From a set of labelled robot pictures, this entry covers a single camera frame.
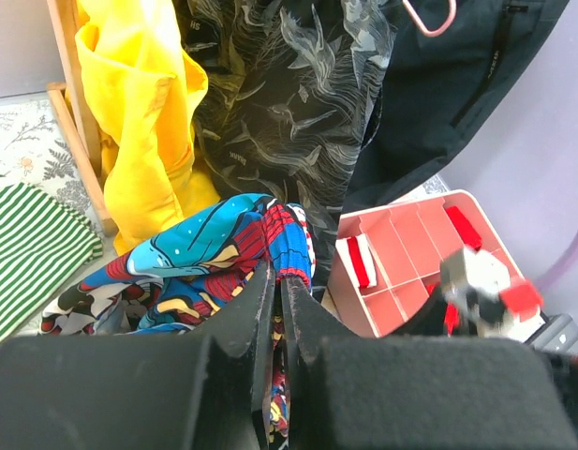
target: printed black fabric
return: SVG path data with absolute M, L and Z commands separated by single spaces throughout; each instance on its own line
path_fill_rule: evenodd
M 430 28 L 446 17 L 446 1 L 412 3 Z M 345 212 L 389 203 L 446 166 L 522 75 L 568 0 L 457 3 L 440 37 L 422 36 L 405 16 L 398 24 L 380 127 L 357 162 Z
M 194 125 L 223 197 L 298 202 L 326 286 L 348 182 L 393 51 L 392 0 L 175 0 L 209 77 Z

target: white wall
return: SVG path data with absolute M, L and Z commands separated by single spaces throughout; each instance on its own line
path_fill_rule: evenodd
M 578 228 L 578 0 L 477 136 L 442 173 L 480 201 L 527 277 Z M 578 322 L 578 263 L 545 292 Z
M 63 80 L 47 2 L 0 0 L 0 97 Z

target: wooden frame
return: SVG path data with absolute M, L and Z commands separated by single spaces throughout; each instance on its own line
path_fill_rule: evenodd
M 78 26 L 76 0 L 47 0 L 52 18 L 57 49 L 62 60 L 66 83 L 54 82 L 47 86 L 47 93 L 57 123 L 76 161 L 81 180 L 91 199 L 97 217 L 106 235 L 115 234 L 117 227 L 105 207 L 103 187 L 99 184 L 101 172 L 101 142 L 98 125 L 84 98 L 81 64 L 74 39 Z M 72 115 L 66 105 L 67 90 Z

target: red and white cloth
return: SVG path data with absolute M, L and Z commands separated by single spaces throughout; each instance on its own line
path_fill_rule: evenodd
M 336 251 L 341 255 L 349 277 L 357 280 L 360 289 L 374 288 L 378 284 L 374 259 L 365 234 L 338 239 Z

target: black bag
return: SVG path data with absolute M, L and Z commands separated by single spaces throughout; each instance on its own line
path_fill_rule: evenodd
M 469 143 L 555 27 L 569 0 L 460 0 L 453 25 L 424 37 L 402 14 L 382 85 L 382 116 L 361 152 L 343 212 L 389 203 Z M 428 28 L 445 0 L 412 1 Z

